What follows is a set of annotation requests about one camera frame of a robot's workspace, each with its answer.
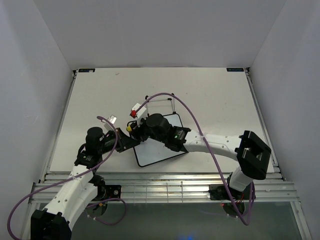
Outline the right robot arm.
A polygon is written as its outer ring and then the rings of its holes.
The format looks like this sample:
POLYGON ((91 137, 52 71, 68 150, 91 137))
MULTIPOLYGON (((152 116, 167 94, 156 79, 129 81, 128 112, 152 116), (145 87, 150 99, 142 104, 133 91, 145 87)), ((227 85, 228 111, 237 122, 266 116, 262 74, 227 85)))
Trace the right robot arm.
POLYGON ((202 134, 187 127, 174 126, 159 113, 139 123, 131 122, 126 130, 137 141, 160 142, 173 152, 213 153, 238 162, 226 185, 210 191, 213 200, 248 199, 247 189, 254 180, 265 180, 271 148, 254 132, 246 130, 239 136, 202 134))

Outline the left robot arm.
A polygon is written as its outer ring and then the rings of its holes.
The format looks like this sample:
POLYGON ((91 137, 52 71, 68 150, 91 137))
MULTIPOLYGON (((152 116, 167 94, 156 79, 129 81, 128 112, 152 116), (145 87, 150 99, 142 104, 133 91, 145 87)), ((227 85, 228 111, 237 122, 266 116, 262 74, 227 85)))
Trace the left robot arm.
POLYGON ((87 131, 85 143, 79 148, 71 173, 54 198, 42 209, 35 210, 30 220, 32 240, 69 240, 72 229, 82 212, 109 201, 119 201, 119 185, 106 185, 96 174, 103 155, 115 150, 119 153, 138 146, 140 142, 120 128, 104 133, 100 127, 87 131))

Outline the whiteboard with black frame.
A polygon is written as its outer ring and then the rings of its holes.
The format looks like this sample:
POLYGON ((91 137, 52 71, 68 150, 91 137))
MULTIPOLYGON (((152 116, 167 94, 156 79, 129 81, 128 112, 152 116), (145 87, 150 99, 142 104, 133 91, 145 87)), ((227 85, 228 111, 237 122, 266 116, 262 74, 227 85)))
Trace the whiteboard with black frame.
POLYGON ((133 151, 137 164, 141 168, 186 154, 183 151, 172 151, 163 143, 150 138, 134 147, 133 151))

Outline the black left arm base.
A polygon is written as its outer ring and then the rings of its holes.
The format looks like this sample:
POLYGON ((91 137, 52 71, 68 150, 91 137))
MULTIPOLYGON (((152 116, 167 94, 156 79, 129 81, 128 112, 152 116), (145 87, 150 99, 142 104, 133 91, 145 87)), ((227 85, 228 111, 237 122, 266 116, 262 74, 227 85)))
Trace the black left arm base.
POLYGON ((112 198, 121 198, 121 185, 103 185, 97 187, 96 201, 102 201, 112 198))

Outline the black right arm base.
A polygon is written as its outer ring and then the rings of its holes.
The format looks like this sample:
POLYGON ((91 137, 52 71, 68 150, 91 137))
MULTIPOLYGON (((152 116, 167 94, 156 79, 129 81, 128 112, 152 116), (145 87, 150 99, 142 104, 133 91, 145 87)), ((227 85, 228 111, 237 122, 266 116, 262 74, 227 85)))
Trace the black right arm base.
MULTIPOLYGON (((239 202, 240 200, 250 199, 250 189, 251 189, 250 184, 244 189, 244 191, 238 191, 230 187, 228 187, 228 189, 230 191, 232 198, 236 202, 239 202)), ((211 200, 230 200, 227 190, 223 184, 222 185, 210 184, 208 192, 210 194, 211 200)))

